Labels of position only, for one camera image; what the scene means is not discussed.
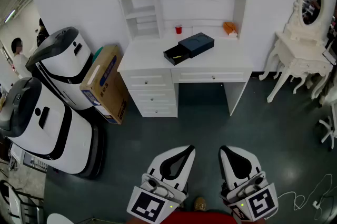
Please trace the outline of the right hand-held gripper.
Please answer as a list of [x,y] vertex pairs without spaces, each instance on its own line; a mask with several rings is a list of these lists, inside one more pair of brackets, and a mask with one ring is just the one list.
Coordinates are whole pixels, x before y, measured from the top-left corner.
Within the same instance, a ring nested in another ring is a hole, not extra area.
[[222,146],[220,165],[228,187],[223,188],[220,197],[240,221],[267,219],[277,213],[275,185],[268,183],[254,154],[239,147]]

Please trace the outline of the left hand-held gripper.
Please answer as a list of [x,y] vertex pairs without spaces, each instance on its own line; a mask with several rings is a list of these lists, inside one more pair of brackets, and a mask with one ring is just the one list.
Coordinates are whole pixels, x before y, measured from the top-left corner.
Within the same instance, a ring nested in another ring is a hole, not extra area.
[[127,212],[147,223],[161,223],[188,197],[184,190],[196,150],[181,146],[156,156],[140,187],[135,186]]

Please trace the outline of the dark blue drawer box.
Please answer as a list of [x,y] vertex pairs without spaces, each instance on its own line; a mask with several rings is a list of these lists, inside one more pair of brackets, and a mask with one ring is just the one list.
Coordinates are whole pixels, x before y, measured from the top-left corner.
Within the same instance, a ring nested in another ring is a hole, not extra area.
[[[214,42],[215,40],[213,38],[204,33],[198,33],[179,41],[176,46],[164,51],[163,54],[164,57],[175,66],[213,48]],[[182,57],[173,59],[174,56],[179,55],[182,55]]]

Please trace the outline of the brown cardboard box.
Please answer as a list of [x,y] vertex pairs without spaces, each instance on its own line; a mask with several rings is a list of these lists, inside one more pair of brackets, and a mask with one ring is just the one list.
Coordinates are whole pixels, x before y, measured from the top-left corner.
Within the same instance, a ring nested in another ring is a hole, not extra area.
[[102,48],[80,84],[82,94],[110,123],[120,125],[128,103],[128,90],[117,71],[122,60],[119,47]]

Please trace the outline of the person's red shirt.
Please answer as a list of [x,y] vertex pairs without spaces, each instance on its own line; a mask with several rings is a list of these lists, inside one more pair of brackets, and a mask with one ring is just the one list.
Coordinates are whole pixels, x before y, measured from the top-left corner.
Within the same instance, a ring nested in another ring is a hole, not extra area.
[[237,224],[231,215],[218,212],[174,212],[161,224]]

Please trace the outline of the wide white desk drawer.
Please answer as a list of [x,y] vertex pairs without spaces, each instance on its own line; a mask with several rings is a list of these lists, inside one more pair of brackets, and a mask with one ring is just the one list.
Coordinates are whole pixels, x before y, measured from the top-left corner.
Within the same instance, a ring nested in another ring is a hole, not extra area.
[[177,83],[227,83],[245,82],[245,72],[181,72],[175,77]]

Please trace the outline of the white chair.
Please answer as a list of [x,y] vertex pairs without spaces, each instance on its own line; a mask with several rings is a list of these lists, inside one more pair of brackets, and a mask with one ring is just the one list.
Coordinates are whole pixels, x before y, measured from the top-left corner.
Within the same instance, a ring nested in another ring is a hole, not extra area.
[[331,103],[332,110],[332,118],[330,116],[327,117],[327,121],[322,119],[319,120],[319,124],[323,125],[327,133],[321,139],[321,143],[324,143],[327,138],[331,139],[331,145],[329,147],[329,151],[334,149],[335,139],[337,139],[337,100]]

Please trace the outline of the white round stool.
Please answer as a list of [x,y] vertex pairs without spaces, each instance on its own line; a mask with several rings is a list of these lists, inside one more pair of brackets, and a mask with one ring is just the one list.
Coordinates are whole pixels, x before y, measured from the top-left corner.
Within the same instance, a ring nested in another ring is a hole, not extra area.
[[48,216],[46,224],[74,224],[74,223],[59,213],[52,213]]

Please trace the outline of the white ornate vanity table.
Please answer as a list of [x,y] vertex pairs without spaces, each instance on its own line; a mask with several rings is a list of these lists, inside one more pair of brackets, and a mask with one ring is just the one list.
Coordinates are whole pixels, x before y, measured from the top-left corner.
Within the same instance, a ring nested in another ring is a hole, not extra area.
[[319,74],[321,80],[316,84],[311,92],[311,99],[318,98],[325,82],[327,82],[333,65],[324,57],[324,47],[310,45],[304,41],[291,40],[285,33],[276,32],[276,42],[274,48],[269,53],[264,68],[264,73],[259,76],[259,80],[264,80],[272,70],[272,65],[276,59],[279,60],[277,72],[281,75],[274,76],[277,83],[269,96],[267,102],[271,103],[286,82],[289,76],[300,78],[301,82],[294,88],[297,89],[305,84],[308,75]]

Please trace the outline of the green round object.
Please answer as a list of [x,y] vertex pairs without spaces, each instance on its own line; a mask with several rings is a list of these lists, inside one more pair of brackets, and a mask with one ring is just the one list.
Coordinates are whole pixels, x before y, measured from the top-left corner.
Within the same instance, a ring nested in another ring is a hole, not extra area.
[[100,47],[96,52],[95,54],[93,55],[93,58],[92,58],[92,63],[95,62],[95,60],[97,59],[97,57],[99,56],[99,54],[101,53],[101,51],[103,50],[104,46]]

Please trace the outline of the white metal rack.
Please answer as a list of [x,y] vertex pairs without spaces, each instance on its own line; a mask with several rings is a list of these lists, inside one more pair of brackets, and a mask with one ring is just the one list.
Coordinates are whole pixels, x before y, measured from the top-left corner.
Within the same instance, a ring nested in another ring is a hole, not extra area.
[[21,165],[27,166],[34,170],[46,173],[48,165],[37,159],[36,157],[25,152],[22,148],[16,144],[11,145],[10,149],[11,156]]

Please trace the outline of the orange and white plush toy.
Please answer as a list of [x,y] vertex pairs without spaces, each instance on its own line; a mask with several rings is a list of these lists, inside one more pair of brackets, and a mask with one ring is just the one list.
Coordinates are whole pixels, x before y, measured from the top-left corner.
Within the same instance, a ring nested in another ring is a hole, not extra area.
[[223,24],[224,31],[227,33],[229,37],[237,37],[238,32],[236,26],[233,22],[224,22]]

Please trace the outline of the white oval vanity mirror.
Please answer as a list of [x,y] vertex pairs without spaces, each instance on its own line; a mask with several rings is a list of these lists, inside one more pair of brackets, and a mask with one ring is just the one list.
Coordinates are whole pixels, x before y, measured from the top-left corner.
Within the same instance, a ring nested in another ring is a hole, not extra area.
[[296,41],[321,40],[323,13],[324,0],[296,0],[284,33]]

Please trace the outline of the ceiling light strip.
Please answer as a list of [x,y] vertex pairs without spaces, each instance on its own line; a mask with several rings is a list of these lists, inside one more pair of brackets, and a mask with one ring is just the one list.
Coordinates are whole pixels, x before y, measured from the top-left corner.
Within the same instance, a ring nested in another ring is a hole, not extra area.
[[8,15],[8,17],[6,18],[6,20],[4,21],[4,23],[7,23],[12,17],[13,15],[16,13],[16,10],[12,10],[11,13]]

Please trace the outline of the black metal frame chair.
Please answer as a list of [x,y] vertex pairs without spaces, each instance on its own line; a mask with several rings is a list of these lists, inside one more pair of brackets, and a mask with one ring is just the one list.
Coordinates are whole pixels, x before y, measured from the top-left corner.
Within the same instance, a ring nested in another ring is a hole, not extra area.
[[8,205],[8,214],[14,224],[43,224],[44,199],[14,188],[6,180],[0,180],[0,195]]

